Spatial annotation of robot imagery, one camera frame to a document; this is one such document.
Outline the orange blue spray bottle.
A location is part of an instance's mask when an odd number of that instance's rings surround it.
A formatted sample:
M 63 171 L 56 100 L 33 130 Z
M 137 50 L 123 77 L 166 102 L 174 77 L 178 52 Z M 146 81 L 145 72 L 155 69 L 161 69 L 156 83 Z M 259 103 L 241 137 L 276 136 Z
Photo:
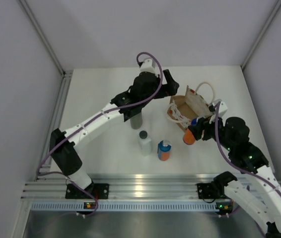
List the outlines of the orange blue spray bottle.
M 168 140 L 162 140 L 157 146 L 157 156 L 161 161 L 167 161 L 170 157 L 171 143 Z

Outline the white bottle grey cap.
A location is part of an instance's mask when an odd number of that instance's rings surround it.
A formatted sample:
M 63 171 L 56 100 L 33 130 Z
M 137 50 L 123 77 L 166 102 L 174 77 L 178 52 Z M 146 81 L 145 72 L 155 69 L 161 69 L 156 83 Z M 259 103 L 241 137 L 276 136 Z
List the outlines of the white bottle grey cap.
M 141 130 L 139 132 L 138 143 L 143 156 L 148 156 L 152 152 L 152 139 L 147 131 Z

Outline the orange bottle blue cap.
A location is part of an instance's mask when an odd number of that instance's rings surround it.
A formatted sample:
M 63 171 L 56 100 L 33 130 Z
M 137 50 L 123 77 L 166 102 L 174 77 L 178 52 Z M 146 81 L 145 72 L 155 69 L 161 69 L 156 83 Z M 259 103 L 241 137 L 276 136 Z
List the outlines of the orange bottle blue cap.
M 198 120 L 199 120 L 198 118 L 192 119 L 190 125 L 196 125 Z M 185 134 L 183 136 L 183 141 L 187 145 L 193 145 L 196 142 L 196 139 L 193 136 L 192 132 L 189 130 L 189 128 L 187 128 L 185 131 Z

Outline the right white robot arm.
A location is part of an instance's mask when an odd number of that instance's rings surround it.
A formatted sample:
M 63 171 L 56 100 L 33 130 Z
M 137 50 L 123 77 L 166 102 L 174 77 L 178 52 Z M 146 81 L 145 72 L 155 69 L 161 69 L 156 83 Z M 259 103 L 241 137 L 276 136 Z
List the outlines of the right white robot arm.
M 267 238 L 281 238 L 281 187 L 262 151 L 249 141 L 250 129 L 245 121 L 238 117 L 225 122 L 221 118 L 199 119 L 188 130 L 196 140 L 214 139 L 223 158 L 245 176 L 261 199 L 230 172 L 213 179 L 214 194 L 236 201 Z

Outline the brown canvas bag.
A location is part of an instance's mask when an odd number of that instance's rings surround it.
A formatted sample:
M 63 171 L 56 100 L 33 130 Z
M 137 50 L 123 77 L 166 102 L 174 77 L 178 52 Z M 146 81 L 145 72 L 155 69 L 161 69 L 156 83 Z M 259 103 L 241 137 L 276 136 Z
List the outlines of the brown canvas bag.
M 208 103 L 198 90 L 202 85 L 208 85 L 212 91 L 211 102 Z M 210 117 L 212 112 L 209 110 L 211 103 L 215 101 L 215 89 L 209 82 L 200 83 L 195 90 L 186 87 L 185 95 L 171 96 L 167 107 L 166 117 L 169 121 L 178 124 L 185 132 L 192 120 L 200 117 Z

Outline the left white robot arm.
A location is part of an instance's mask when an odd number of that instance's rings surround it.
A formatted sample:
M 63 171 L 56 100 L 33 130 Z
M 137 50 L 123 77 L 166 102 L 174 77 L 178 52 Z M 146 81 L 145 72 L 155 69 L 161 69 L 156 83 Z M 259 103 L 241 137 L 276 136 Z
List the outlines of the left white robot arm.
M 82 167 L 79 148 L 141 113 L 151 100 L 176 95 L 179 84 L 169 70 L 162 73 L 141 72 L 128 90 L 116 95 L 100 112 L 70 129 L 61 131 L 57 128 L 51 133 L 49 155 L 62 174 L 77 185 L 76 191 L 81 197 L 93 194 L 94 183 Z

